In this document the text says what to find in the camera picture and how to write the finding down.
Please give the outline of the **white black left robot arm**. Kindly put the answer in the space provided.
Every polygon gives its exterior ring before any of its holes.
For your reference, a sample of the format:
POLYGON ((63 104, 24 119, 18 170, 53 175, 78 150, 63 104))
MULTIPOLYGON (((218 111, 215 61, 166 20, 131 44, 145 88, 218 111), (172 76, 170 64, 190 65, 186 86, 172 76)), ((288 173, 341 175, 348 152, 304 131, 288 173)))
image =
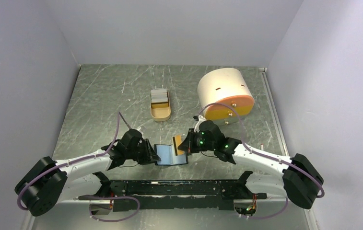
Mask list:
POLYGON ((54 205, 74 198, 116 198, 105 171, 132 160, 139 165, 160 161, 148 139, 136 129, 92 153, 66 160, 41 158, 16 185, 17 205, 37 217, 54 205))

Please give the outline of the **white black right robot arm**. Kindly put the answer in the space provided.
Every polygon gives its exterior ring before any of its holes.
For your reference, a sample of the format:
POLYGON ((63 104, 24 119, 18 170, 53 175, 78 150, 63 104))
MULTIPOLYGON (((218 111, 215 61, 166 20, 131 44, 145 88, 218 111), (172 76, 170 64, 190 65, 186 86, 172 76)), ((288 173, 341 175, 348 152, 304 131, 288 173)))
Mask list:
POLYGON ((256 149, 242 140, 226 137, 210 120, 189 129, 184 140, 176 145, 186 153, 212 151, 219 160, 260 170, 237 185, 241 198, 266 193, 284 196, 298 207, 310 209, 323 196, 323 178, 310 160, 297 153, 282 156, 256 149))

